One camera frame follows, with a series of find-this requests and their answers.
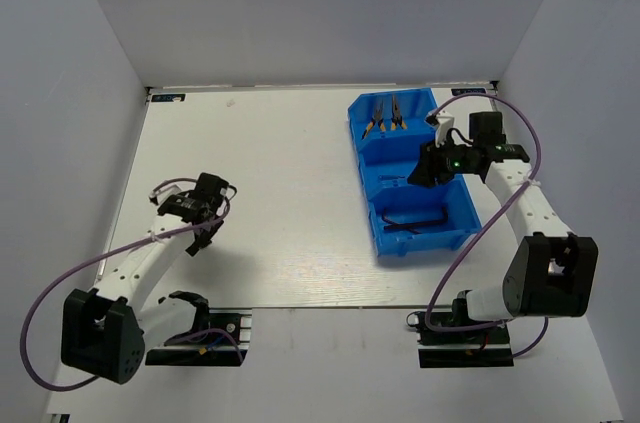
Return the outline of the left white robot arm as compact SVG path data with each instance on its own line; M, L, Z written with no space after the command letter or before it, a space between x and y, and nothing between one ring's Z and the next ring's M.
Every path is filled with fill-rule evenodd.
M237 189L202 173L189 189L182 179L154 188L156 216L144 241L87 291L74 290L63 305L61 361L117 384L128 382L148 351L186 338L205 339L211 330L205 297L175 290L157 301L151 293L174 262L212 243Z

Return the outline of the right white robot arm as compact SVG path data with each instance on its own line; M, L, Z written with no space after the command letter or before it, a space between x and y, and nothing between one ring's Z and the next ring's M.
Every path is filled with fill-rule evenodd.
M457 175L477 175L500 202L517 251L502 280L484 289L464 290L452 304L447 329L472 342L489 324L519 317L581 317L586 313L599 255L595 241L575 234L551 207L534 181L523 146L508 142L499 112L469 118L468 142L457 144L454 119L429 115L435 137L420 148L408 181L434 188Z

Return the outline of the thin dark hex key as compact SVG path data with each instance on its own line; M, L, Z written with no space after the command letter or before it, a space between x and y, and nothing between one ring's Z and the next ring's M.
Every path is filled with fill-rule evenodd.
M420 231L414 226L409 224L388 224L384 226L386 233L392 232L408 232L409 234L420 234Z

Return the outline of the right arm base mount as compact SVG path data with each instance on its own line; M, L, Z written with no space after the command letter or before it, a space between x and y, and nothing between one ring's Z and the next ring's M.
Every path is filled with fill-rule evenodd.
M411 312L406 325L418 335L421 369L513 367L514 358L506 327L473 332L442 333L425 324L424 311Z

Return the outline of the large red hex key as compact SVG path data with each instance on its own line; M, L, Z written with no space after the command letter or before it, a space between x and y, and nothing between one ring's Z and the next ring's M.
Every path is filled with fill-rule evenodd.
M438 218L435 218L435 219L399 223L399 222L396 222L396 221L390 219L387 216L387 213L383 212L382 216L381 216L381 219L382 219L382 221L384 223L386 223L386 225L388 225L388 224L409 224L409 225L414 225L418 229L418 228L441 226L441 225L446 224L448 222L448 220L449 220L449 212L448 212L447 207L446 206L441 206L440 207L440 213L441 213L441 215Z

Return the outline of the yellow needle-nose pliers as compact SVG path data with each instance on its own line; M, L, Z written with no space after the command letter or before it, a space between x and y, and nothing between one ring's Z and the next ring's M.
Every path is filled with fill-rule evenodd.
M367 138L375 127L377 127L380 132L386 131L386 125L384 122L384 100L382 98L378 98L376 100L373 107L372 117L364 129L361 139L364 140Z
M398 129L406 130L407 124L404 121L404 117L401 112L401 108L397 99L397 95L391 96L392 114L391 114L391 130L396 131Z

